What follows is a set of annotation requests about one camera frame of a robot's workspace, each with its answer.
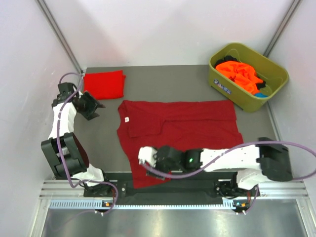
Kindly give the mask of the dark red t-shirt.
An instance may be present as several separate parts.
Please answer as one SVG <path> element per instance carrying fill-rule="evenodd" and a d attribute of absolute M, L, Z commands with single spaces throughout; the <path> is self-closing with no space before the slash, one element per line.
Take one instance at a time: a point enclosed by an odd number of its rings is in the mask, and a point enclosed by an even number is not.
<path fill-rule="evenodd" d="M 139 164 L 141 147 L 177 150 L 228 149 L 243 143 L 233 102 L 146 102 L 124 100 L 118 107 L 120 145 L 126 154 L 134 188 L 162 184 Z"/>

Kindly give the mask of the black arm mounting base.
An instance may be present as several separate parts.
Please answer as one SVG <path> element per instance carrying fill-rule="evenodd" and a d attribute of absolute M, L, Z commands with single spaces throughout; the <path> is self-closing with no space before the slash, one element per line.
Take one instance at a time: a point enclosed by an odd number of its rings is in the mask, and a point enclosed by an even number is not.
<path fill-rule="evenodd" d="M 220 204 L 223 198 L 255 196 L 256 189 L 237 186 L 236 172 L 201 172 L 186 179 L 172 179 L 137 188 L 130 172 L 108 172 L 106 180 L 118 189 L 118 205 L 195 205 Z"/>

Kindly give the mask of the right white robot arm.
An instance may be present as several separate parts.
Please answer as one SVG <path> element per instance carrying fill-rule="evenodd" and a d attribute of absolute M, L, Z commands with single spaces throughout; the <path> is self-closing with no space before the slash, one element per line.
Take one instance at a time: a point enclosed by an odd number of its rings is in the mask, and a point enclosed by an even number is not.
<path fill-rule="evenodd" d="M 216 194 L 229 199 L 249 193 L 260 183 L 293 180 L 288 148 L 266 137 L 259 138 L 258 144 L 236 149 L 180 151 L 170 146 L 159 149 L 145 146 L 140 148 L 138 160 L 148 168 L 148 174 L 161 179 L 175 170 L 191 177 L 200 172 L 235 169 L 237 172 L 230 182 L 215 184 Z"/>

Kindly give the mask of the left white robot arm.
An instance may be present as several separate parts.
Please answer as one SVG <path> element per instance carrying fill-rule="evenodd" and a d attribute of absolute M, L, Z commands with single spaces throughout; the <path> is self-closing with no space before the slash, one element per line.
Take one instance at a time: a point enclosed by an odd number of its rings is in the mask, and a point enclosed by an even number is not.
<path fill-rule="evenodd" d="M 77 114 L 86 120 L 99 115 L 98 108 L 103 108 L 89 92 L 80 92 L 70 82 L 58 84 L 59 94 L 53 100 L 54 120 L 51 133 L 41 143 L 41 150 L 56 179 L 70 179 L 72 185 L 84 188 L 86 197 L 105 197 L 115 190 L 105 172 L 94 167 L 86 151 L 74 133 Z"/>

